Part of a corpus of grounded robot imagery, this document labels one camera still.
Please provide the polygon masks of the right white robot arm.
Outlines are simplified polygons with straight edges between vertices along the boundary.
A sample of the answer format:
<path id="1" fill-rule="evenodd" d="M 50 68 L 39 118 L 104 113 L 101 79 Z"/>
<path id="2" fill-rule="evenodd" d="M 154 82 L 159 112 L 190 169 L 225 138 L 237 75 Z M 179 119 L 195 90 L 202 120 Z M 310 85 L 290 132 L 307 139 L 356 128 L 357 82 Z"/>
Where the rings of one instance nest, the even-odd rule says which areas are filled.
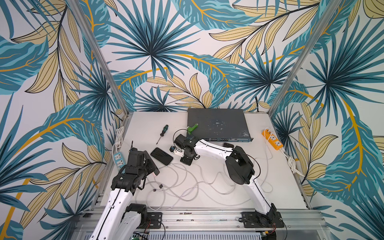
<path id="1" fill-rule="evenodd" d="M 280 212 L 269 201 L 258 183 L 254 164 L 250 156 L 239 146 L 224 144 L 223 147 L 200 140 L 193 135 L 187 137 L 178 135 L 174 140 L 170 152 L 181 157 L 181 163 L 190 166 L 200 157 L 225 162 L 230 179 L 244 187 L 255 205 L 255 213 L 244 217 L 244 224 L 264 228 L 283 228 L 285 226 Z"/>

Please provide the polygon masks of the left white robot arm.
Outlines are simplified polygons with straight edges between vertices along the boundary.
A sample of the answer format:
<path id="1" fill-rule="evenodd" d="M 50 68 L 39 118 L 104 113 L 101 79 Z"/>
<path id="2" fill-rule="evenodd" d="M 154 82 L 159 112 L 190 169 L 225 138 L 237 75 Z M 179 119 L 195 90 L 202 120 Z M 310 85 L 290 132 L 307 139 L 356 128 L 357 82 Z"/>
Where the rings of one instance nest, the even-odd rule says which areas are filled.
<path id="1" fill-rule="evenodd" d="M 113 178 L 111 192 L 106 207 L 93 231 L 90 240 L 128 240 L 139 227 L 146 227 L 147 207 L 133 204 L 136 190 L 143 190 L 151 173 L 158 175 L 160 171 L 150 154 L 132 148 L 127 164 Z"/>

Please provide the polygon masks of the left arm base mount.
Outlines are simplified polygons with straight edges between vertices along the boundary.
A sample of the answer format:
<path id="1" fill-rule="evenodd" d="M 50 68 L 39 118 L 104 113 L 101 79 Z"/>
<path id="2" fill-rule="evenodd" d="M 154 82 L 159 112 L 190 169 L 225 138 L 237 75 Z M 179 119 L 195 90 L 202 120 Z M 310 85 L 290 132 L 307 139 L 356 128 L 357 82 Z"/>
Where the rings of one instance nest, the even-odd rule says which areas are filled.
<path id="1" fill-rule="evenodd" d="M 148 212 L 147 206 L 143 204 L 130 204 L 126 207 L 126 213 L 137 213 L 140 215 L 139 229 L 160 229 L 162 227 L 162 212 Z"/>

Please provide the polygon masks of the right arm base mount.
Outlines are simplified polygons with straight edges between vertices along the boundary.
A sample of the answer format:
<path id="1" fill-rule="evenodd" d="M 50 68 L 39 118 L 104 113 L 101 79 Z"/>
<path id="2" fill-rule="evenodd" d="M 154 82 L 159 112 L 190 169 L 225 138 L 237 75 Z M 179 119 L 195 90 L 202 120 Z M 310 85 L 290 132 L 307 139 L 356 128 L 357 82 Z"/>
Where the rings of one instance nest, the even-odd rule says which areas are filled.
<path id="1" fill-rule="evenodd" d="M 280 212 L 271 211 L 267 215 L 254 212 L 241 212 L 241 217 L 238 219 L 240 223 L 243 223 L 246 229 L 248 228 L 284 228 Z"/>

